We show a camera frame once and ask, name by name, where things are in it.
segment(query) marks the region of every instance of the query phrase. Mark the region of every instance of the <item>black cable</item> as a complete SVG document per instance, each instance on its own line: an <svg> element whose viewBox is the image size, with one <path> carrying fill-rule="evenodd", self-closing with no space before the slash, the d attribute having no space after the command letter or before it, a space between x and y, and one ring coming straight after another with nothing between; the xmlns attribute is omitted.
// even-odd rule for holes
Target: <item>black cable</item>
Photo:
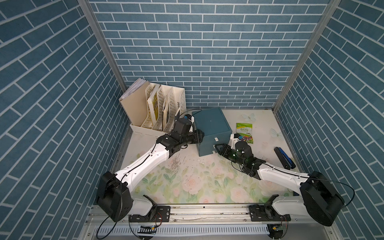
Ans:
<svg viewBox="0 0 384 240"><path fill-rule="evenodd" d="M241 170L243 173L245 173L245 172L241 169L240 163L238 163L238 165L239 165L240 170Z"/></svg>
<svg viewBox="0 0 384 240"><path fill-rule="evenodd" d="M351 187L350 185L348 185L346 183L338 182L338 181L334 181L334 180L328 180L328 179L318 179L318 178L314 178L314 177L303 177L303 176L299 176L299 175L296 175L296 174L292 174L292 173L281 171L281 170L276 169L274 167L272 167L272 168L275 169L276 171L279 171L279 172L282 172L282 173L286 173L286 174L289 174L289 175L292 175L292 176L295 176L295 177L302 177L302 178L307 178L307 179L312 179L312 180L319 180L319 181L326 181L326 182L336 182L336 183L339 183L339 184L342 184L342 185L345 185L345 186L349 187L350 189L352 189L353 195L352 195L351 199L349 200L349 202L346 205L341 207L342 209L345 208L346 206L348 206L352 202L352 200L355 198L355 194L356 194L355 190L353 189L353 187Z"/></svg>
<svg viewBox="0 0 384 240"><path fill-rule="evenodd" d="M133 233L133 235L135 235L138 239L142 240L139 236L136 235L135 232L133 232L133 230L132 230L132 228L131 228L131 222L130 222L129 218L128 218L128 225L129 225L129 229L131 230L131 232Z"/></svg>
<svg viewBox="0 0 384 240"><path fill-rule="evenodd" d="M201 109L201 108L190 109L190 110L187 110L187 111L183 112L182 114L180 114L180 116L183 115L184 113L187 113L187 112L193 111L193 110L200 110L200 111L202 111L203 109Z"/></svg>
<svg viewBox="0 0 384 240"><path fill-rule="evenodd" d="M152 153L153 150L155 149L156 145L157 145L157 143L155 143L155 146L153 146L151 153ZM143 163L147 160L147 158L149 158L149 156L150 156L150 154L148 154L148 156L144 159L144 161L142 161L139 165L137 165L136 167L134 167L134 168L132 168L131 170L129 170L129 171L127 172L127 174L130 173L130 172L132 172L133 170L135 170L135 168L139 167L141 164L143 164Z"/></svg>
<svg viewBox="0 0 384 240"><path fill-rule="evenodd" d="M287 231L288 231L288 221L287 221L287 218L283 215L283 217L285 218L285 233L282 235L281 238L283 238L285 236L285 234L287 234Z"/></svg>
<svg viewBox="0 0 384 240"><path fill-rule="evenodd" d="M133 171L135 168L137 168L137 167L139 167L141 164L143 164L143 163L147 160L147 158L148 158L149 156L150 156L150 154L144 159L144 161L142 161L139 165L137 165L137 166L134 167L133 169L129 170L129 171L128 171L128 172L121 178L121 180L120 180L120 192L121 192L121 193L122 193L122 180L123 180L123 178L124 178L128 173L130 173L131 171ZM120 204L120 212L119 212L119 214L121 214L121 210L122 210L122 195L121 195L121 194L120 194L120 200L121 200L121 204ZM106 219L104 219L104 221L100 224L99 229L98 229L97 232L96 232L96 238L97 238L98 240L102 240L102 239L106 238L106 237L113 231L113 229L115 228L116 224L118 223L118 222L115 222L115 225L113 225L113 227L112 227L112 229L110 230L110 232L109 232L107 235L105 235L104 237L99 238L99 236L98 236L98 234L99 234L99 230L100 230L101 226L103 225L103 223L104 223L108 218L109 218L109 217L107 217Z"/></svg>
<svg viewBox="0 0 384 240"><path fill-rule="evenodd" d="M100 224L99 228L97 229L97 232L96 232L96 238L99 239L99 240L102 240L102 239L108 237L108 235L109 235L109 234L113 231L113 229L115 228L116 223L118 223L118 222L115 222L115 225L113 225L113 227L112 227L112 229L110 230L110 232L109 232L107 235L105 235L104 237L99 238L99 236L98 236L98 235L99 235L99 230L100 230L101 226L103 225L103 223L104 223L108 218L109 218L109 217L107 217L106 219L104 219L104 221Z"/></svg>
<svg viewBox="0 0 384 240"><path fill-rule="evenodd" d="M238 170L237 168L235 168L234 166L233 166L233 162L231 161L231 165L232 165L232 167L234 168L234 169L236 169L236 170Z"/></svg>

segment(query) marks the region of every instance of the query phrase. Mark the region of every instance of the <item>paper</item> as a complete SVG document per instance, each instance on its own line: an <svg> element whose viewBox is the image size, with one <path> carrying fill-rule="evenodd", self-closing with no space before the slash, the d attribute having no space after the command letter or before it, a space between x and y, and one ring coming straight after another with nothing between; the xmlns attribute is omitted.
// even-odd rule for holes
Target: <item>paper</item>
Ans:
<svg viewBox="0 0 384 240"><path fill-rule="evenodd" d="M157 100L157 91L160 88L160 84L156 84L156 86L153 88L147 102L149 106L149 113L151 115L152 120L152 126L155 125L157 118L159 117L159 107L158 107L158 100Z"/></svg>
<svg viewBox="0 0 384 240"><path fill-rule="evenodd" d="M168 122L168 101L169 96L167 95L163 104L163 129L165 129Z"/></svg>
<svg viewBox="0 0 384 240"><path fill-rule="evenodd" d="M132 93L134 93L137 89L139 89L144 83L146 82L146 80L144 79L141 79L141 78L138 78L126 91L123 95L121 95L121 97L119 98L119 100L123 100L124 98L128 97L129 95L131 95Z"/></svg>

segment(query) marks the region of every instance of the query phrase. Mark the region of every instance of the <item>book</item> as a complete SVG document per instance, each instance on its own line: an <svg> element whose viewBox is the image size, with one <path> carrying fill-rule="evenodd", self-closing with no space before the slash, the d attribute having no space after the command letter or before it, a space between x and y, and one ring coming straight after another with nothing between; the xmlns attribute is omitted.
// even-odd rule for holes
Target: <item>book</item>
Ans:
<svg viewBox="0 0 384 240"><path fill-rule="evenodd" d="M119 102L134 126L141 126L148 115L145 95L149 82L137 79L119 98Z"/></svg>
<svg viewBox="0 0 384 240"><path fill-rule="evenodd" d="M155 125L156 120L159 116L159 106L158 106L158 100L157 100L157 91L159 90L159 88L160 88L160 84L156 84L156 86L153 88L147 100L148 106L149 106L149 113L152 121L152 126Z"/></svg>
<svg viewBox="0 0 384 240"><path fill-rule="evenodd" d="M168 122L168 102L169 102L169 96L166 96L164 99L164 104L163 104L163 129L165 129L167 122Z"/></svg>
<svg viewBox="0 0 384 240"><path fill-rule="evenodd" d="M134 93L137 89L139 89L144 83L146 82L146 80L144 79L141 79L141 78L138 78L134 83L132 83L132 85L125 91L125 93L123 95L121 95L121 97L119 98L119 100L123 100L124 98L128 97L129 95L131 95L132 93Z"/></svg>

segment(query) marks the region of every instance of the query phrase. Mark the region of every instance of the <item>cable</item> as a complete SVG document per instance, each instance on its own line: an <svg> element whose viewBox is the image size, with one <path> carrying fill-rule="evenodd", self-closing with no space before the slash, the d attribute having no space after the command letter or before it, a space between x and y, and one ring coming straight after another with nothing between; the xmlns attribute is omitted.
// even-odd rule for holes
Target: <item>cable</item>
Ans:
<svg viewBox="0 0 384 240"><path fill-rule="evenodd" d="M103 225L103 223L104 223L108 218L109 218L109 217L107 217L106 219L104 219L104 221L100 224L99 228L97 229L97 232L96 232L96 238L99 239L99 240L102 240L102 239L108 237L108 235L109 235L109 234L113 231L113 229L115 228L116 223L118 223L118 222L115 222L115 225L113 225L113 227L112 227L112 229L110 230L110 232L109 232L107 235L105 235L104 237L99 238L99 230L100 230L101 226Z"/></svg>
<svg viewBox="0 0 384 240"><path fill-rule="evenodd" d="M231 161L231 165L232 165L232 167L234 168L234 169L236 169L236 170L238 170L237 168L235 168L234 166L233 166L233 162Z"/></svg>
<svg viewBox="0 0 384 240"><path fill-rule="evenodd" d="M350 189L352 189L353 195L352 195L351 199L349 200L349 202L346 205L342 206L341 209L343 209L346 206L348 206L352 202L352 200L355 198L355 194L356 194L355 190L353 189L353 187L351 187L350 185L348 185L346 183L338 182L338 181L334 181L334 180L328 180L328 179L318 179L318 178L314 178L314 177L303 177L303 176L299 176L299 175L296 175L296 174L292 174L292 173L281 171L281 170L279 170L279 169L277 169L275 167L272 167L272 168L275 169L276 171L279 171L279 172L282 172L282 173L285 173L285 174L289 174L289 175L292 175L292 176L295 176L295 177L302 177L302 178L307 178L307 179L312 179L312 180L319 180L319 181L326 181L326 182L336 182L336 183L339 183L339 184L342 184L342 185L345 185L345 186L349 187Z"/></svg>
<svg viewBox="0 0 384 240"><path fill-rule="evenodd" d="M252 165L252 168L251 168L251 172L253 172L253 167L255 166L255 164L253 163L253 165Z"/></svg>
<svg viewBox="0 0 384 240"><path fill-rule="evenodd" d="M129 225L129 229L131 230L131 232L133 233L133 235L135 235L135 236L136 236L138 239L140 239L140 240L144 239L144 238L141 239L139 236L136 235L135 232L133 232L133 230L132 230L132 228L131 228L131 222L130 222L129 218L128 218L128 225Z"/></svg>
<svg viewBox="0 0 384 240"><path fill-rule="evenodd" d="M125 174L122 178L121 178L121 180L120 180L120 192L122 193L122 183L121 183L121 181L122 181L122 179L126 176L127 174ZM121 204L120 204L120 212L119 212L119 214L121 213L121 209L122 209L122 194L120 194L120 201L121 201ZM106 219L104 219L104 221L100 224L100 226L99 226L99 228L97 229L97 232L96 232L96 238L98 239L98 240L102 240L102 239L104 239L104 238L106 238L112 231L113 231L113 229L115 228L115 226L116 226L116 224L118 223L118 222L115 222L115 225L113 225L113 227L112 227L112 229L110 230L110 232L107 234L107 235L105 235L104 237L102 237L102 238L99 238L99 230L100 230L100 228L101 228L101 226L103 225L103 223L107 220L109 218L109 216L106 218Z"/></svg>
<svg viewBox="0 0 384 240"><path fill-rule="evenodd" d="M203 109L201 109L201 108L190 109L190 110L187 110L187 111L183 112L182 114L180 114L180 116L183 115L184 113L187 113L187 112L193 111L193 110L200 110L199 112L201 112Z"/></svg>
<svg viewBox="0 0 384 240"><path fill-rule="evenodd" d="M156 145L157 145L157 143L155 143L155 146L153 146L151 153L152 153L153 150L155 149ZM141 164L143 164L143 163L147 160L147 158L149 158L149 156L150 156L150 154L148 154L148 156L144 159L144 161L142 161L139 165L137 165L136 167L134 167L134 168L132 168L131 170L129 170L129 171L124 175L124 177L125 177L128 173L130 173L130 172L132 172L133 170L135 170L135 168L137 168L137 167L139 167Z"/></svg>
<svg viewBox="0 0 384 240"><path fill-rule="evenodd" d="M283 217L285 218L285 233L281 236L281 238L283 238L285 236L285 234L287 234L287 231L288 231L288 221L287 221L287 218L283 215Z"/></svg>
<svg viewBox="0 0 384 240"><path fill-rule="evenodd" d="M156 214L159 214L159 215L160 215L160 224L159 224L159 225L156 225L156 215L155 215L155 225L156 225L155 228L158 228L158 227L161 226L161 224L163 223L163 217L161 216L161 214L160 214L159 212L157 212Z"/></svg>
<svg viewBox="0 0 384 240"><path fill-rule="evenodd" d="M238 163L238 165L239 165L240 170L241 170L243 173L245 173L245 172L241 169L240 163Z"/></svg>

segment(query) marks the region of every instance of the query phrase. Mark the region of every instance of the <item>blue-green box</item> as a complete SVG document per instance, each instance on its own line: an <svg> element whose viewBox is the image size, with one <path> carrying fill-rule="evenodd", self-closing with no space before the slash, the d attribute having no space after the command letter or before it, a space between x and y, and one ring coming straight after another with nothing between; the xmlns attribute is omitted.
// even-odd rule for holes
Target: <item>blue-green box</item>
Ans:
<svg viewBox="0 0 384 240"><path fill-rule="evenodd" d="M196 129L204 132L203 141L197 144L200 157L215 153L215 144L228 144L232 130L220 108L204 109L193 116Z"/></svg>

